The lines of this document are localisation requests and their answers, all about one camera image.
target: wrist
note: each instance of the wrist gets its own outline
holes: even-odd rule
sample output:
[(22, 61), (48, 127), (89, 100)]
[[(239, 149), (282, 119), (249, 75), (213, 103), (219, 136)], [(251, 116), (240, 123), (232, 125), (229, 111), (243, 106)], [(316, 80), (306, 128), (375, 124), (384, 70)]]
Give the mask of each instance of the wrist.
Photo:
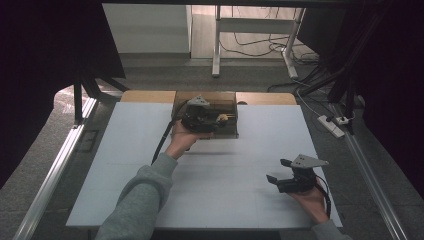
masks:
[(175, 145), (170, 144), (168, 146), (168, 148), (165, 150), (165, 153), (166, 153), (166, 155), (170, 156), (171, 158), (178, 160), (178, 158), (180, 158), (183, 155), (184, 151), (182, 151), (181, 149), (179, 149)]
[(327, 214), (325, 212), (311, 212), (311, 217), (312, 220), (316, 223), (316, 224), (321, 224), (321, 223), (325, 223), (328, 220), (330, 220), (330, 218), (327, 216)]

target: person's arm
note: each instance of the person's arm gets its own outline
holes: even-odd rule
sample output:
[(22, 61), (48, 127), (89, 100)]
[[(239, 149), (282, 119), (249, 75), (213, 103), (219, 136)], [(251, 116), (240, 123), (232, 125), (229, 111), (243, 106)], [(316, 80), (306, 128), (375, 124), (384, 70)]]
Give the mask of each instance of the person's arm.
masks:
[(143, 166), (118, 199), (115, 210), (104, 221), (96, 239), (150, 239), (159, 210), (172, 186), (172, 173), (186, 149), (210, 133), (193, 134), (179, 121), (173, 127), (171, 144), (152, 166)]
[(314, 187), (304, 193), (289, 193), (303, 210), (317, 224), (312, 227), (312, 231), (318, 240), (352, 240), (348, 235), (342, 234), (334, 225), (333, 220), (329, 219), (324, 206), (324, 196)]

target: hand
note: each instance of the hand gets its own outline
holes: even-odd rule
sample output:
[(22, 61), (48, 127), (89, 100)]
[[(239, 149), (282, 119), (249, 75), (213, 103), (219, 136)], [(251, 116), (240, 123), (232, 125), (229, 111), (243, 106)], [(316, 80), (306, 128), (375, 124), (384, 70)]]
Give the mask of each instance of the hand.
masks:
[(324, 196), (316, 187), (307, 192), (288, 193), (288, 195), (294, 198), (300, 206), (302, 206), (303, 210), (305, 210), (316, 224), (324, 223), (329, 220), (325, 212)]
[(210, 138), (213, 133), (192, 133), (181, 124), (180, 121), (176, 121), (172, 128), (171, 144), (169, 144), (165, 153), (177, 160), (184, 152), (189, 149), (199, 138)]

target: black cable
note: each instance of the black cable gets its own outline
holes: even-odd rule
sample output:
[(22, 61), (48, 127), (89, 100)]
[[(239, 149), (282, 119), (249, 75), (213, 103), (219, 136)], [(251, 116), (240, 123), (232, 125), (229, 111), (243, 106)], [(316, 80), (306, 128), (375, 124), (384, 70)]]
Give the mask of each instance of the black cable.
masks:
[(315, 74), (317, 74), (320, 71), (320, 66), (317, 65), (309, 74), (308, 76), (306, 76), (305, 78), (303, 78), (302, 80), (299, 80), (297, 82), (291, 82), (291, 83), (282, 83), (282, 84), (274, 84), (268, 87), (267, 92), (271, 92), (272, 89), (277, 88), (277, 87), (285, 87), (285, 86), (291, 86), (291, 85), (295, 85), (295, 84), (299, 84), (298, 82), (307, 82), (309, 81), (310, 78), (314, 77)]
[(249, 56), (249, 57), (261, 57), (261, 56), (265, 56), (265, 55), (267, 55), (267, 54), (272, 53), (273, 51), (275, 51), (275, 49), (277, 49), (277, 48), (278, 48), (278, 47), (277, 47), (277, 48), (271, 49), (269, 52), (266, 52), (266, 53), (262, 53), (262, 54), (254, 55), (254, 54), (248, 54), (248, 53), (244, 53), (244, 52), (240, 52), (240, 51), (236, 51), (236, 50), (229, 50), (229, 49), (225, 48), (225, 47), (222, 45), (221, 41), (219, 41), (219, 44), (220, 44), (220, 45), (221, 45), (221, 47), (222, 47), (225, 51), (227, 51), (227, 52), (239, 53), (239, 54), (246, 55), (246, 56)]
[[(328, 185), (327, 183), (324, 181), (324, 179), (322, 179), (321, 177), (319, 177), (327, 186), (327, 192), (328, 192)], [(321, 185), (318, 184), (318, 182), (315, 182), (315, 187), (322, 193), (322, 195), (324, 195), (324, 199), (325, 199), (325, 204), (327, 206), (326, 208), (326, 213), (328, 218), (330, 218), (330, 214), (331, 214), (331, 200), (330, 200), (330, 196), (328, 196), (328, 193), (324, 190), (324, 188), (321, 187)]]
[(165, 132), (162, 135), (162, 138), (159, 141), (158, 147), (156, 148), (155, 154), (153, 155), (152, 164), (156, 161), (156, 158), (158, 158), (159, 152), (162, 149), (163, 143), (165, 142), (169, 132), (171, 131), (172, 126), (174, 126), (175, 122), (177, 121), (178, 113), (181, 111), (181, 108), (186, 105), (188, 100), (185, 100), (181, 105), (175, 109), (174, 116), (172, 116), (171, 121), (168, 123), (168, 126), (166, 127)]

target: power strip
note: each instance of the power strip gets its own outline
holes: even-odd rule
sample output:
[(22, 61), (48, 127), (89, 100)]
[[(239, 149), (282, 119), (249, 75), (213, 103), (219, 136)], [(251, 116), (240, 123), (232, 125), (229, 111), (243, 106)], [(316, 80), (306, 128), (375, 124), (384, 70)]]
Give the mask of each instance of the power strip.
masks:
[(334, 124), (332, 121), (327, 122), (327, 116), (322, 115), (318, 118), (318, 121), (320, 121), (320, 123), (324, 125), (324, 127), (327, 128), (328, 131), (330, 131), (336, 138), (344, 136), (344, 132), (340, 130), (336, 124)]

